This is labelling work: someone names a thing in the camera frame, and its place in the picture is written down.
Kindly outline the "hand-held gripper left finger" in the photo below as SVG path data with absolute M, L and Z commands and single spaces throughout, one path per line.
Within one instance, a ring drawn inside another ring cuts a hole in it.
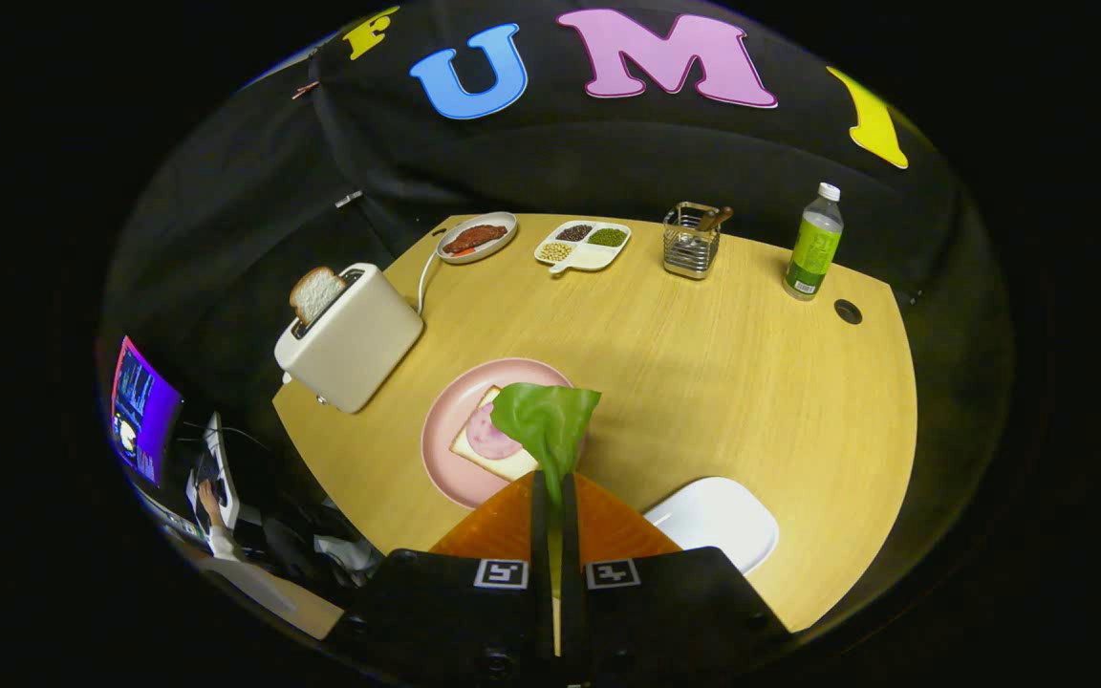
M 428 552 L 397 548 L 356 591 L 335 648 L 386 684 L 539 684 L 550 671 L 546 488 L 528 473 Z

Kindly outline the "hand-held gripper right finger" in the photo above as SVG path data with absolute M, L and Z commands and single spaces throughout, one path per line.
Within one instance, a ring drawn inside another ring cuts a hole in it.
M 719 548 L 678 548 L 585 476 L 564 476 L 562 506 L 567 682 L 742 684 L 791 653 L 791 632 Z

